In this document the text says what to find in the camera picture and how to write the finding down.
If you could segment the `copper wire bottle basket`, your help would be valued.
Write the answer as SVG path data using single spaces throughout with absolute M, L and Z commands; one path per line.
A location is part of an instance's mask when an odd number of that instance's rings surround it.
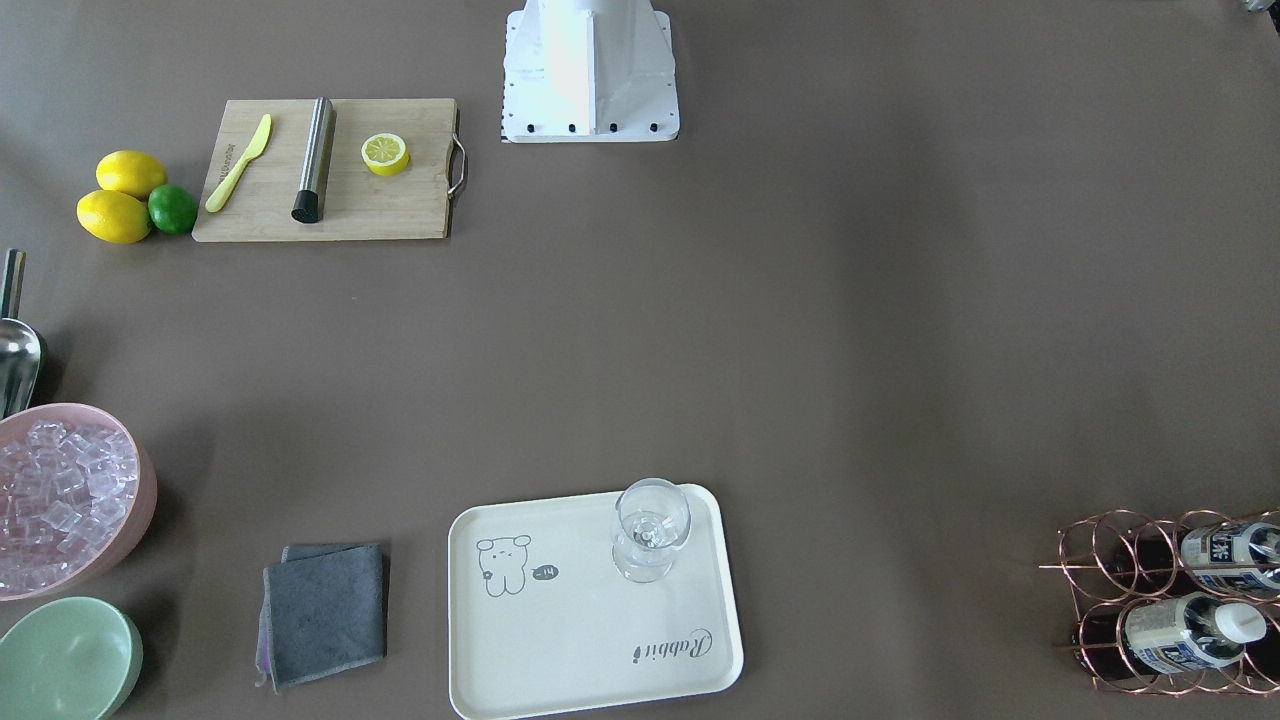
M 1277 597 L 1266 600 L 1203 592 L 1225 601 L 1251 603 L 1270 621 L 1266 637 L 1249 644 L 1240 661 L 1228 667 L 1111 683 L 1087 671 L 1076 661 L 1070 642 L 1070 635 L 1088 612 L 1108 605 L 1125 607 L 1143 601 L 1178 597 L 1140 594 L 1114 577 L 1108 565 L 1121 544 L 1130 544 L 1135 538 L 1157 530 L 1169 533 L 1238 521 L 1266 521 L 1277 525 L 1277 510 L 1267 509 L 1262 512 L 1230 516 L 1208 509 L 1196 509 L 1174 516 L 1152 516 L 1129 509 L 1115 509 L 1074 521 L 1059 530 L 1057 555 L 1048 564 L 1048 570 L 1065 578 L 1074 606 L 1073 623 L 1059 648 L 1070 655 L 1097 691 L 1139 697 L 1239 694 L 1274 698 L 1277 696 Z

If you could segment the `tea bottle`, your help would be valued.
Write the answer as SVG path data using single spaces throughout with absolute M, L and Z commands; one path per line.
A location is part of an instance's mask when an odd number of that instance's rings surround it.
M 1211 592 L 1277 597 L 1277 525 L 1266 521 L 1153 532 L 1121 544 L 1108 565 L 1140 594 Z
M 1231 666 L 1268 629 L 1251 603 L 1193 592 L 1088 612 L 1070 642 L 1087 671 L 1119 683 Z

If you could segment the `clear wine glass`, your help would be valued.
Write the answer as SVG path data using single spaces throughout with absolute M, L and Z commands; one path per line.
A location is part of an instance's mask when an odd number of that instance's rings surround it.
M 692 529 L 685 492 L 663 478 L 644 478 L 614 502 L 612 557 L 628 582 L 646 584 L 668 574 Z

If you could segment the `cream rabbit tray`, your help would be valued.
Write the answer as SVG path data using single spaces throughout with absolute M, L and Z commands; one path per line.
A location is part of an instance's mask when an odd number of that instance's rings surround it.
M 727 689 L 745 662 L 721 506 L 687 483 L 669 573 L 614 565 L 614 492 L 483 505 L 448 536 L 449 696 L 465 719 L 567 714 Z

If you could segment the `half lemon slice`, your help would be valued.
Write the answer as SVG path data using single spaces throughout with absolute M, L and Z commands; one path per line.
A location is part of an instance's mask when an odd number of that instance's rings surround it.
M 360 156 L 366 169 L 380 177 L 404 172 L 411 160 L 407 142 L 401 136 L 389 132 L 367 137 L 360 147 Z

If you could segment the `steel muddler black tip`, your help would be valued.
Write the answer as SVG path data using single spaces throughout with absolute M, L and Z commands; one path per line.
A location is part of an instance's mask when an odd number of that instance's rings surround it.
M 315 224 L 323 219 L 326 183 L 335 132 L 337 110 L 329 97 L 317 97 L 314 104 L 298 188 L 291 217 L 300 224 Z

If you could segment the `grey folded cloth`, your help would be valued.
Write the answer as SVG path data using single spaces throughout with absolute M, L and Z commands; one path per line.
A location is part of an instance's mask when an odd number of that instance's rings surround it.
M 379 543 L 288 544 L 262 570 L 255 666 L 275 693 L 387 657 Z

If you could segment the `yellow plastic knife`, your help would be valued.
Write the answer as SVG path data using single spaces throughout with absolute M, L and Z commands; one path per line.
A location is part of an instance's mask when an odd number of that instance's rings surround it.
M 270 114 L 264 114 L 260 118 L 253 136 L 244 146 L 243 152 L 236 159 L 228 173 L 223 177 L 215 190 L 210 193 L 210 197 L 206 200 L 204 205 L 206 213 L 219 213 L 227 205 L 247 167 L 265 152 L 271 132 L 273 117 Z

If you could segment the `green lime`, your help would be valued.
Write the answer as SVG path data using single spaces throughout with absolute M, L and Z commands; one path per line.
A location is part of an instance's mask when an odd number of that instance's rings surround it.
M 152 225 L 164 234 L 188 234 L 198 217 L 197 200 L 177 184 L 160 184 L 147 196 Z

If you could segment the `upper yellow lemon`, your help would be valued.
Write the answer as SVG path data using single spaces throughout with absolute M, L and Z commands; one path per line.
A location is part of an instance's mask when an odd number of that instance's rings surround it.
M 127 149 L 102 156 L 95 168 L 95 178 L 101 190 L 146 201 L 151 192 L 168 183 L 168 172 L 155 156 Z

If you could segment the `yellow lemon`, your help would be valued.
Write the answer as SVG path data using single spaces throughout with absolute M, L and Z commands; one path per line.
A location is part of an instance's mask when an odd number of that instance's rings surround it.
M 115 190 L 95 190 L 81 197 L 76 217 L 86 232 L 109 243 L 136 243 L 152 231 L 147 206 Z
M 146 201 L 151 192 L 168 183 L 168 172 L 155 156 L 127 149 L 102 156 L 95 168 L 95 178 L 101 190 Z

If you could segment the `lower yellow lemon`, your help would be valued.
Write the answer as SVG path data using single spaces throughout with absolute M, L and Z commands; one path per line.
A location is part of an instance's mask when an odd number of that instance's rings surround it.
M 81 197 L 76 217 L 86 232 L 109 243 L 136 243 L 152 231 L 147 206 L 115 190 L 95 190 Z

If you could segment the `pink bowl of ice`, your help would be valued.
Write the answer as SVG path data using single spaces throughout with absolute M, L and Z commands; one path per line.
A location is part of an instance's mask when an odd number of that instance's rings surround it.
M 3 420 L 1 597 L 52 594 L 105 573 L 141 541 L 157 480 L 109 413 L 50 404 Z

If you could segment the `steel ice scoop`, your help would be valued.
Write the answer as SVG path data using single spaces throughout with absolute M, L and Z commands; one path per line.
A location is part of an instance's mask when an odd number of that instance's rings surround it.
M 44 365 L 44 338 L 18 318 L 26 252 L 9 249 L 3 259 L 1 416 L 24 411 Z

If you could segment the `green empty bowl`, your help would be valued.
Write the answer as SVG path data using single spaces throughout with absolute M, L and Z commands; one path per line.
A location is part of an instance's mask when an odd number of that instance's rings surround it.
M 110 719 L 140 678 L 136 624 L 92 597 L 54 600 L 3 635 L 3 719 Z

